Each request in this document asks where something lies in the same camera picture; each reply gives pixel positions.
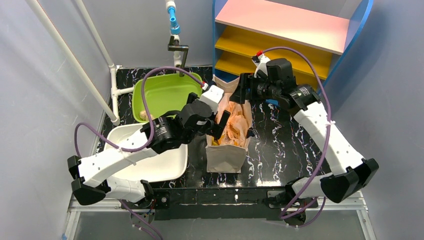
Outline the banana print plastic bag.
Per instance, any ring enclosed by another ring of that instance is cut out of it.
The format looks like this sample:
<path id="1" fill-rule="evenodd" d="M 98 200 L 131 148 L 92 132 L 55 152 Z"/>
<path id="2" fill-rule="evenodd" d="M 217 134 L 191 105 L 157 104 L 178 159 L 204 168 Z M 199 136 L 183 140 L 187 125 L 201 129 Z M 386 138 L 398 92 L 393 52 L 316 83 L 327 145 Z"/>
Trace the banana print plastic bag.
<path id="1" fill-rule="evenodd" d="M 225 93 L 218 106 L 215 120 L 220 121 L 223 111 L 230 112 L 230 117 L 220 139 L 213 139 L 212 146 L 234 145 L 246 148 L 248 145 L 248 130 L 252 127 L 251 104 L 246 101 L 238 104 L 230 101 L 230 94 Z"/>

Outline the beige canvas tote bag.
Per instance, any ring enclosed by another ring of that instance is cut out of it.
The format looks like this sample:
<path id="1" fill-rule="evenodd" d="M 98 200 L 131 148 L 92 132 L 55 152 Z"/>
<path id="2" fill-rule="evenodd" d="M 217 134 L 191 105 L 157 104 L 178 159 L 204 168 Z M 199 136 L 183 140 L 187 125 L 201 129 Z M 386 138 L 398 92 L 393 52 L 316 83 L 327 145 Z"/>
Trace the beige canvas tote bag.
<path id="1" fill-rule="evenodd" d="M 243 104 L 230 101 L 230 96 L 238 86 L 239 78 L 226 82 L 214 75 L 212 80 L 224 90 L 215 119 L 220 121 L 224 111 L 228 111 L 230 116 L 220 138 L 209 135 L 206 137 L 206 171 L 239 174 L 251 139 L 248 131 L 253 126 L 252 107 L 247 100 Z"/>

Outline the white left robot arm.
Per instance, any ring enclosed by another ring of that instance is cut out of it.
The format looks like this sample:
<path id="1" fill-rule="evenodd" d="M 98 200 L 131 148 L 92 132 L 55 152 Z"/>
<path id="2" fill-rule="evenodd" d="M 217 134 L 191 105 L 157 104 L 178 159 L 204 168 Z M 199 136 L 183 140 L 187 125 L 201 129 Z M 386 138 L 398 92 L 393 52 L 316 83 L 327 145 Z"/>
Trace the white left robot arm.
<path id="1" fill-rule="evenodd" d="M 196 136 L 220 138 L 230 117 L 225 110 L 216 122 L 223 96 L 223 90 L 214 85 L 201 96 L 190 93 L 182 110 L 168 111 L 144 124 L 117 147 L 88 157 L 69 157 L 71 188 L 78 203 L 88 206 L 105 198 L 135 204 L 144 198 L 151 200 L 154 192 L 147 180 L 127 180 L 114 174 L 144 159 L 187 145 Z"/>

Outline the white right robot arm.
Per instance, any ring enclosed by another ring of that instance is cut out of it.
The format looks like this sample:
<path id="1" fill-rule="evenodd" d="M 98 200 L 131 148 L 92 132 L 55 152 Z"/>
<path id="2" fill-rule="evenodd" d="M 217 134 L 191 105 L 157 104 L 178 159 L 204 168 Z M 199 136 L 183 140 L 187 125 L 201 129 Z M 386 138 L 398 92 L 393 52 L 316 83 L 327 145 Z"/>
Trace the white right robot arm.
<path id="1" fill-rule="evenodd" d="M 343 136 L 317 92 L 309 84 L 297 84 L 290 61 L 253 56 L 254 73 L 241 73 L 230 101 L 243 103 L 275 100 L 307 131 L 325 158 L 330 173 L 298 178 L 287 183 L 277 201 L 326 197 L 340 203 L 366 187 L 379 169 L 373 158 L 366 159 Z"/>

